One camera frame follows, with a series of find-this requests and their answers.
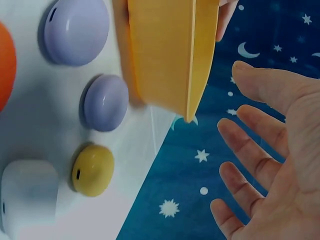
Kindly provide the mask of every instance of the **yellow paper boat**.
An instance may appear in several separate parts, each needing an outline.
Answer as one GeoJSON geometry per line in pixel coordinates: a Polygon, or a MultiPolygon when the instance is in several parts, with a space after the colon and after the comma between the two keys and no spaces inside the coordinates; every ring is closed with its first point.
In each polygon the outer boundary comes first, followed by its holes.
{"type": "Polygon", "coordinates": [[[128,0],[137,92],[190,123],[207,85],[219,0],[128,0]]]}

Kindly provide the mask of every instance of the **blue fabric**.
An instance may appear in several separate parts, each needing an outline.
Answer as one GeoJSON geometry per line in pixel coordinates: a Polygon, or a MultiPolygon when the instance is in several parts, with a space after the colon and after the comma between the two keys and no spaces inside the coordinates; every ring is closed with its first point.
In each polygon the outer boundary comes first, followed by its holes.
{"type": "Polygon", "coordinates": [[[286,69],[319,78],[316,66],[320,66],[320,57],[312,56],[320,52],[319,9],[320,2],[315,0],[297,0],[294,4],[291,0],[240,0],[225,37],[216,45],[208,86],[196,113],[198,125],[186,124],[182,119],[173,123],[174,130],[167,134],[117,240],[225,239],[209,208],[211,200],[216,198],[224,199],[244,223],[249,221],[222,182],[219,166],[232,161],[262,194],[267,192],[228,149],[218,133],[217,122],[221,118],[232,119],[283,162],[228,110],[249,104],[283,122],[285,117],[268,105],[241,95],[231,81],[231,68],[234,61],[243,60],[255,67],[286,69]],[[241,56],[238,46],[244,42],[246,51],[260,54],[246,58],[252,55],[240,51],[246,57],[241,56]],[[209,154],[207,161],[195,158],[203,150],[209,154]],[[207,188],[207,194],[200,193],[203,187],[207,188]],[[178,210],[174,211],[174,217],[160,213],[165,200],[167,206],[178,210]]]}

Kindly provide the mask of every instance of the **finger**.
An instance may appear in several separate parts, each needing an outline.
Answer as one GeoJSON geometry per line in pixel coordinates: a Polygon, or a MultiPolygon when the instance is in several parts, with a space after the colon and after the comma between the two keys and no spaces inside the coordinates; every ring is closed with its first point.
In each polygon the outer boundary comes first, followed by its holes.
{"type": "Polygon", "coordinates": [[[242,175],[232,162],[220,166],[220,176],[230,193],[244,212],[252,218],[261,205],[264,196],[261,195],[242,175]]]}
{"type": "Polygon", "coordinates": [[[224,0],[220,2],[218,25],[215,40],[220,42],[237,7],[238,0],[224,0]]]}
{"type": "Polygon", "coordinates": [[[229,239],[236,239],[245,225],[236,217],[227,204],[221,199],[215,199],[210,204],[211,212],[216,224],[229,239]]]}
{"type": "Polygon", "coordinates": [[[315,79],[286,70],[254,68],[242,61],[233,64],[232,75],[242,94],[283,115],[297,101],[320,91],[315,79]]]}
{"type": "Polygon", "coordinates": [[[236,113],[244,124],[262,137],[275,151],[284,158],[288,157],[286,124],[249,105],[242,105],[236,113]]]}
{"type": "Polygon", "coordinates": [[[269,190],[282,166],[281,163],[267,154],[233,121],[226,118],[220,120],[218,130],[249,173],[269,190]]]}

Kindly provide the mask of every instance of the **white dot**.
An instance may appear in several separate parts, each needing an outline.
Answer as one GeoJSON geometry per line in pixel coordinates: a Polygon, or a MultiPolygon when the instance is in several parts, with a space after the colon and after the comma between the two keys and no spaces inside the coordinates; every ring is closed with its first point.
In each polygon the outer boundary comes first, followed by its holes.
{"type": "Polygon", "coordinates": [[[200,189],[200,193],[201,193],[202,195],[207,195],[207,194],[208,194],[208,188],[206,188],[205,186],[202,187],[202,188],[200,189]]]}

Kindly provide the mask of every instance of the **white table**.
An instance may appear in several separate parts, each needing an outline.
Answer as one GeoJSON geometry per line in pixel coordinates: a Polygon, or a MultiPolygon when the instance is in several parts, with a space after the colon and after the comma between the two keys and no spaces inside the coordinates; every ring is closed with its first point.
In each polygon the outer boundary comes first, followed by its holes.
{"type": "MultiPolygon", "coordinates": [[[[18,66],[13,93],[0,113],[0,172],[17,159],[42,159],[57,170],[56,224],[37,229],[39,239],[115,240],[174,114],[157,107],[130,106],[122,124],[112,132],[83,128],[79,103],[88,81],[102,73],[122,75],[112,0],[105,0],[111,20],[105,48],[92,63],[77,68],[52,65],[41,54],[37,32],[51,3],[0,1],[0,21],[15,41],[18,66]],[[69,187],[75,151],[90,141],[108,147],[115,157],[112,181],[95,198],[84,197],[69,187]]],[[[0,232],[0,240],[7,239],[0,232]]]]}

